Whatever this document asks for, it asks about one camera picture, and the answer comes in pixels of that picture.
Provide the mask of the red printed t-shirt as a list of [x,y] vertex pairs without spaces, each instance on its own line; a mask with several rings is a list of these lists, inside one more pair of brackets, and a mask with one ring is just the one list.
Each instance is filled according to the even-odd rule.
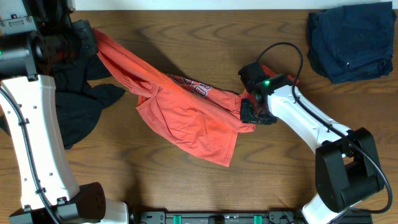
[[240,120],[246,91],[238,95],[162,73],[106,34],[94,33],[99,59],[138,96],[136,109],[155,133],[193,156],[230,165],[238,134],[256,129],[255,124]]

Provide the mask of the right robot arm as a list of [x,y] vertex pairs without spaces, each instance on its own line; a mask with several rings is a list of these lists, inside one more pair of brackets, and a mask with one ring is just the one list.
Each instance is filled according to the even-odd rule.
[[248,92],[241,101],[241,121],[271,125],[281,120],[315,154],[316,196],[297,216],[269,215],[269,223],[372,223],[370,213],[353,210],[385,186],[372,134],[331,119],[292,87],[291,76],[258,62],[238,75]]

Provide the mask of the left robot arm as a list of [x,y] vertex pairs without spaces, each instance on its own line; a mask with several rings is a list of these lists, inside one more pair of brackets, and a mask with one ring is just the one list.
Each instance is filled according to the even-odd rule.
[[1,0],[1,107],[21,176],[11,223],[128,223],[124,202],[70,170],[55,108],[54,66],[97,53],[88,21],[72,22],[73,1]]

